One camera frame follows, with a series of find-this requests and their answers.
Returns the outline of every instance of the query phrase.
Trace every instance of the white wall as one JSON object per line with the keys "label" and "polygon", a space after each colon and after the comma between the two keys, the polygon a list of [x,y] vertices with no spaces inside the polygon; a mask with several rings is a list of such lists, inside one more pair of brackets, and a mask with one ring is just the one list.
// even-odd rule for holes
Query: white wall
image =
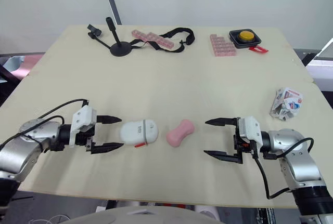
{"label": "white wall", "polygon": [[[116,0],[123,24],[278,27],[294,48],[333,37],[332,0]],[[45,51],[69,24],[105,23],[107,0],[0,0],[0,54]]]}

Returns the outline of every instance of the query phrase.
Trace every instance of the black cable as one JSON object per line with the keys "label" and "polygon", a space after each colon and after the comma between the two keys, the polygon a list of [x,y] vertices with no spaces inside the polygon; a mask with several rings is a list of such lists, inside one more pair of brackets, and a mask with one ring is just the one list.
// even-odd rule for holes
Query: black cable
{"label": "black cable", "polygon": [[290,151],[292,151],[292,150],[293,150],[294,148],[296,148],[298,145],[300,145],[300,144],[302,144],[302,143],[304,143],[304,142],[306,142],[306,141],[309,141],[309,140],[311,141],[311,143],[310,143],[310,146],[309,146],[309,148],[308,148],[308,153],[310,153],[310,150],[312,149],[313,144],[314,144],[314,140],[313,140],[313,138],[311,138],[311,137],[307,137],[307,138],[304,138],[304,139],[298,141],[297,143],[295,143],[293,146],[291,146],[288,150],[286,150],[286,151],[283,152],[282,154],[277,155],[276,158],[281,158],[281,157],[287,155],[288,153],[290,153]]}
{"label": "black cable", "polygon": [[60,115],[51,116],[51,117],[49,117],[49,118],[47,118],[47,119],[41,121],[40,123],[38,123],[38,124],[36,124],[36,125],[30,127],[29,129],[26,129],[26,130],[24,130],[24,131],[22,131],[22,132],[16,133],[15,135],[11,136],[11,137],[8,138],[6,141],[4,141],[2,144],[0,144],[0,150],[2,150],[2,148],[3,148],[7,143],[9,143],[12,139],[17,138],[17,137],[19,137],[19,136],[21,136],[21,135],[23,135],[23,134],[25,134],[25,133],[28,133],[28,132],[30,132],[30,131],[36,129],[37,127],[39,127],[39,126],[45,124],[46,122],[48,122],[48,121],[50,121],[50,120],[52,120],[52,119],[54,119],[54,118],[60,118],[61,121],[62,121],[62,124],[65,124],[65,119],[63,118],[63,116],[60,116]]}
{"label": "black cable", "polygon": [[66,102],[66,103],[63,103],[63,104],[61,104],[61,105],[55,107],[54,109],[52,109],[52,110],[46,112],[45,114],[41,115],[41,116],[38,117],[38,118],[43,118],[43,117],[45,117],[45,116],[51,114],[52,112],[54,112],[54,111],[60,109],[61,107],[64,107],[64,106],[66,106],[66,105],[68,105],[68,104],[70,104],[70,103],[74,103],[74,102],[78,102],[78,101],[83,101],[84,104],[87,104],[87,103],[88,103],[88,100],[87,100],[87,99],[84,99],[84,98],[73,99],[73,100],[71,100],[71,101],[68,101],[68,102]]}
{"label": "black cable", "polygon": [[[297,143],[295,143],[293,146],[291,146],[288,150],[286,150],[284,153],[280,154],[280,155],[277,155],[276,158],[281,158],[285,155],[287,155],[288,153],[290,153],[294,148],[296,148],[298,145],[306,142],[306,141],[311,141],[310,143],[310,146],[308,147],[308,152],[311,151],[312,147],[313,147],[313,144],[314,144],[314,140],[313,138],[311,137],[307,137],[307,138],[304,138],[300,141],[298,141]],[[276,193],[270,195],[270,189],[268,188],[268,182],[267,182],[267,177],[266,177],[266,174],[265,174],[265,171],[263,169],[263,167],[261,166],[261,163],[259,162],[258,158],[254,158],[255,160],[255,163],[258,165],[258,168],[260,170],[260,173],[262,175],[262,179],[264,180],[264,185],[265,185],[265,192],[266,192],[266,198],[268,200],[271,200],[271,199],[274,199],[276,198],[277,196],[281,195],[282,193],[284,192],[287,192],[289,190],[289,188],[284,188],[284,189],[281,189],[279,191],[277,191]]]}
{"label": "black cable", "polygon": [[284,188],[284,189],[281,189],[279,191],[277,191],[276,193],[270,195],[270,189],[268,188],[268,182],[267,182],[267,177],[266,177],[266,174],[265,174],[265,171],[263,169],[263,167],[261,166],[258,158],[254,158],[255,160],[255,163],[258,165],[259,167],[259,170],[261,172],[261,175],[262,175],[262,179],[264,180],[264,185],[265,185],[265,192],[266,192],[266,198],[268,200],[271,200],[273,198],[276,198],[277,196],[281,195],[282,193],[286,192],[289,190],[289,188]]}
{"label": "black cable", "polygon": [[36,143],[38,143],[39,146],[40,146],[40,149],[41,149],[41,153],[43,152],[43,145],[42,145],[41,142],[39,142],[38,140],[34,139],[33,137],[31,137],[31,136],[29,136],[29,135],[22,134],[22,136],[27,137],[27,138],[29,138],[29,139],[35,141]]}

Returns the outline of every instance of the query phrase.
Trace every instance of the pink eraser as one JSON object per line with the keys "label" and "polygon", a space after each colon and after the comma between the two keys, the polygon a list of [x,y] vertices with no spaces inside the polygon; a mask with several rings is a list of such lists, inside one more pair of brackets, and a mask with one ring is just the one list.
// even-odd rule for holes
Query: pink eraser
{"label": "pink eraser", "polygon": [[166,135],[166,140],[173,147],[181,145],[183,139],[194,132],[194,125],[190,120],[184,119],[176,129],[173,129]]}

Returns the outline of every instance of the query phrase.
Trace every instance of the black strap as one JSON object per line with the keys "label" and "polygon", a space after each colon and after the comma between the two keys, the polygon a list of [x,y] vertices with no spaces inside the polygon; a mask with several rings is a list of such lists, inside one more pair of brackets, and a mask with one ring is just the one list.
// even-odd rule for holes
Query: black strap
{"label": "black strap", "polygon": [[[132,45],[132,49],[141,48],[146,43],[149,43],[155,50],[163,50],[163,51],[167,51],[167,52],[182,52],[185,49],[184,43],[189,46],[195,40],[194,33],[193,33],[193,31],[190,28],[175,28],[174,30],[171,30],[168,33],[161,34],[160,36],[163,37],[163,38],[171,38],[175,34],[181,33],[181,32],[187,32],[187,33],[189,33],[189,35],[186,37],[186,41],[185,42],[184,41],[180,41],[180,45],[181,46],[177,50],[174,50],[174,51],[167,50],[167,49],[164,49],[164,48],[160,47],[155,41],[144,42],[141,39],[134,39],[134,40],[132,40],[130,42],[130,44]],[[145,44],[143,44],[142,46],[134,46],[135,44],[140,43],[140,42],[143,42]]]}

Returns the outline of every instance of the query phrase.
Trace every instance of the red object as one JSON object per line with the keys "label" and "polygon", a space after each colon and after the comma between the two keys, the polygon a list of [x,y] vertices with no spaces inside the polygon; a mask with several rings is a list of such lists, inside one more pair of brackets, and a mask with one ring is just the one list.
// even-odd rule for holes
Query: red object
{"label": "red object", "polygon": [[139,148],[139,147],[141,147],[141,146],[143,146],[143,145],[145,145],[145,144],[146,144],[145,142],[142,142],[142,143],[137,144],[137,145],[134,146],[134,147]]}
{"label": "red object", "polygon": [[252,46],[249,48],[249,50],[258,52],[260,54],[265,54],[266,52],[268,52],[267,49],[262,48],[261,46]]}

